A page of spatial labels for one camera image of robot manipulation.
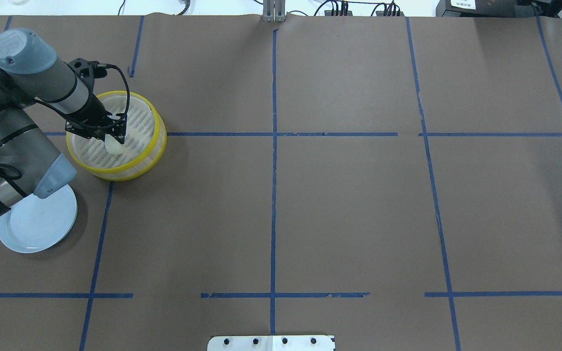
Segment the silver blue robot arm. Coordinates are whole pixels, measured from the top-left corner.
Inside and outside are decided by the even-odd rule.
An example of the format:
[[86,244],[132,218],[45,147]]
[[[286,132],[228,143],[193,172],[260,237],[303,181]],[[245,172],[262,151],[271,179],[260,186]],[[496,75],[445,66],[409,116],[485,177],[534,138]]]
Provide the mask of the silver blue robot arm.
[[110,113],[94,94],[97,78],[113,64],[61,60],[55,49],[24,27],[0,34],[0,217],[24,198],[48,198],[76,177],[76,169],[25,109],[47,107],[65,131],[125,142],[128,113]]

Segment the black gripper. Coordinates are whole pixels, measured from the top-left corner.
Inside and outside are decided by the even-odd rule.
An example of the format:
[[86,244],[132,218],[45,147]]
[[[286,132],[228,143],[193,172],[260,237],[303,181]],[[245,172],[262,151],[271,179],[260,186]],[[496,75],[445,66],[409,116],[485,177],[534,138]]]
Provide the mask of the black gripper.
[[126,136],[127,113],[110,114],[95,95],[90,95],[82,108],[65,116],[65,131],[80,137],[110,135],[120,145]]

